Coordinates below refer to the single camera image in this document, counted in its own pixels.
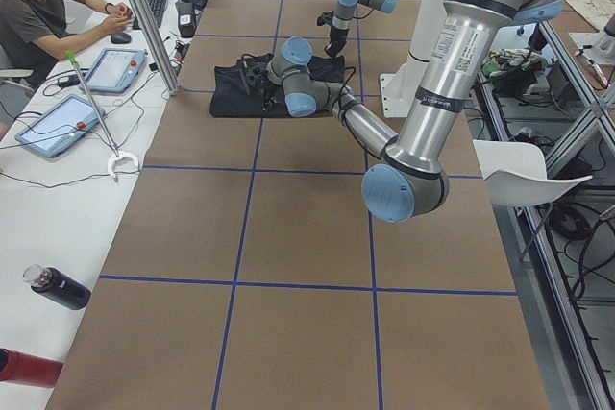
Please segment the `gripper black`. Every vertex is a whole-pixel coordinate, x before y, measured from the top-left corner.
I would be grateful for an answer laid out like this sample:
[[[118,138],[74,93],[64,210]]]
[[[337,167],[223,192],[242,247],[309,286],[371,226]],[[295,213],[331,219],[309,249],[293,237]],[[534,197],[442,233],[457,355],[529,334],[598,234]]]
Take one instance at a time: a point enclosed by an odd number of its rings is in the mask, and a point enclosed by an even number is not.
[[[335,58],[342,51],[347,43],[349,30],[348,29],[339,29],[339,28],[331,28],[330,29],[330,41],[325,46],[324,51],[326,54]]]

